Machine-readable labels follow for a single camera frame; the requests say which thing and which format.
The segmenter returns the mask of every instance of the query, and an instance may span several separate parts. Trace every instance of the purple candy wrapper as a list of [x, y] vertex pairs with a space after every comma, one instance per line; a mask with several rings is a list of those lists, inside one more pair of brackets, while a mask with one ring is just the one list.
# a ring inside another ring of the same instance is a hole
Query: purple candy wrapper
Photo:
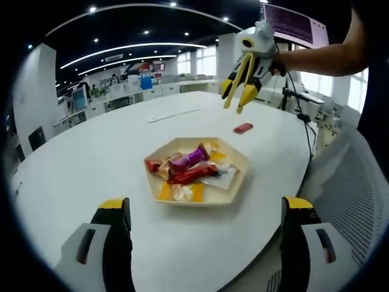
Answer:
[[201, 161], [208, 161], [209, 155], [202, 143], [199, 147], [192, 153], [185, 155], [182, 158], [173, 160], [169, 162], [170, 170], [173, 174], [185, 172], [190, 167], [196, 165]]

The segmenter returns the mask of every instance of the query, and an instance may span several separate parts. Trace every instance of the hexagonal plate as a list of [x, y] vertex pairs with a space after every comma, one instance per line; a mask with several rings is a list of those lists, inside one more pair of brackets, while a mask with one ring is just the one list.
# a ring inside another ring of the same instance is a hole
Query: hexagonal plate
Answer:
[[162, 201], [157, 200], [158, 195], [162, 189], [162, 184], [164, 183], [163, 179], [157, 175], [151, 174], [145, 167], [148, 183], [150, 185], [151, 192], [153, 193], [154, 200], [160, 203], [172, 204], [178, 206], [225, 206], [233, 202], [236, 197], [236, 194], [239, 191], [239, 188], [243, 182], [243, 178], [246, 175], [249, 169], [249, 160], [238, 150], [231, 147], [229, 144], [224, 142], [219, 138], [203, 138], [203, 137], [194, 137], [194, 138], [175, 138], [166, 145], [160, 147], [154, 153], [146, 157], [145, 159], [155, 159], [161, 160], [168, 157], [169, 155], [179, 151], [182, 153], [191, 153], [194, 149], [198, 147], [200, 143], [212, 143], [216, 142], [219, 144], [219, 151], [226, 154], [226, 158], [223, 160], [224, 163], [232, 163], [239, 169], [239, 173], [235, 175], [231, 186], [228, 190], [222, 190], [217, 187], [205, 185], [204, 187], [204, 196], [202, 203], [182, 203], [177, 201]]

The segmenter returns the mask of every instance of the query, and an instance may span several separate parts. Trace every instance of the computer monitor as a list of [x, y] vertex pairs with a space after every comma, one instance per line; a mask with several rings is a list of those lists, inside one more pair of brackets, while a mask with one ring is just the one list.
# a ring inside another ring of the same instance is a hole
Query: computer monitor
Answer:
[[76, 89], [72, 92], [72, 99], [74, 104], [74, 110], [81, 111], [88, 106], [88, 98], [86, 95], [85, 86]]
[[263, 5], [264, 17], [272, 25], [275, 37], [310, 48], [328, 46], [327, 28], [324, 24], [283, 7]]

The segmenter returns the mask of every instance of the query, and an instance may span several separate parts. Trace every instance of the wrapped candy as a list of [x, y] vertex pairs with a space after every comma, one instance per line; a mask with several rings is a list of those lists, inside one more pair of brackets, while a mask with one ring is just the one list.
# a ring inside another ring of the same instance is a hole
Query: wrapped candy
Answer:
[[214, 165], [202, 165], [186, 172], [178, 173], [168, 180], [170, 184], [190, 184], [198, 178], [209, 175], [217, 175], [218, 168]]
[[239, 170], [233, 164], [211, 164], [218, 168], [218, 175], [206, 176], [199, 178], [198, 181], [209, 186], [218, 187], [223, 190], [228, 190], [231, 186], [234, 176], [239, 173]]
[[209, 160], [209, 155], [204, 148], [204, 145], [200, 143], [199, 147], [192, 153], [185, 155], [179, 159], [171, 159], [169, 166], [172, 174], [184, 172], [190, 167], [196, 165], [200, 161]]
[[204, 143], [204, 147], [209, 154], [209, 160], [212, 162], [220, 162], [227, 157], [219, 151], [219, 144], [216, 142]]
[[161, 164], [162, 164], [162, 161], [161, 160], [147, 159], [147, 160], [145, 160], [145, 164], [147, 166], [147, 169], [150, 172], [157, 172], [158, 171], [158, 167], [160, 167]]
[[177, 153], [167, 157], [166, 160], [164, 160], [162, 162], [162, 164], [158, 167], [156, 174], [167, 181], [168, 179], [170, 179], [172, 177], [172, 173], [171, 173], [170, 167], [169, 167], [170, 161], [175, 160], [175, 159], [180, 159], [182, 157], [183, 157], [183, 154], [181, 152], [177, 152]]
[[180, 184], [168, 184], [164, 182], [160, 191], [158, 200], [161, 201], [177, 201], [177, 202], [203, 202], [204, 185], [189, 184], [186, 186]]

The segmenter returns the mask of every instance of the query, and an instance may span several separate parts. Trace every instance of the ceiling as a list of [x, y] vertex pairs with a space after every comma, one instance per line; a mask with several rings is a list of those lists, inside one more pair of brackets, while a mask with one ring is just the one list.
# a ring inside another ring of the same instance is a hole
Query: ceiling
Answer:
[[[175, 0], [178, 7], [195, 9], [199, 12], [222, 18], [239, 27], [253, 26], [259, 18], [259, 0]], [[308, 15], [327, 26], [331, 43], [342, 41], [347, 33], [350, 21], [348, 0], [339, 0], [336, 5], [328, 1], [309, 0], [269, 0], [271, 4], [279, 5], [302, 14]], [[94, 56], [73, 64], [67, 68], [60, 67], [74, 59], [85, 55], [137, 43], [177, 42], [210, 45], [215, 44], [218, 35], [239, 32], [238, 29], [188, 11], [164, 7], [124, 7], [105, 10], [86, 15], [77, 19], [48, 36], [53, 28], [67, 20], [88, 12], [89, 8], [98, 8], [128, 3], [169, 4], [168, 1], [128, 1], [128, 0], [78, 0], [52, 1], [51, 4], [33, 2], [26, 6], [27, 13], [24, 22], [29, 23], [24, 37], [26, 46], [44, 42], [57, 51], [57, 80], [75, 82], [81, 77], [78, 73], [101, 66], [101, 59], [115, 54], [124, 54], [124, 59], [155, 55], [177, 54], [178, 49], [196, 50], [196, 48], [178, 46], [150, 46], [117, 50]]]

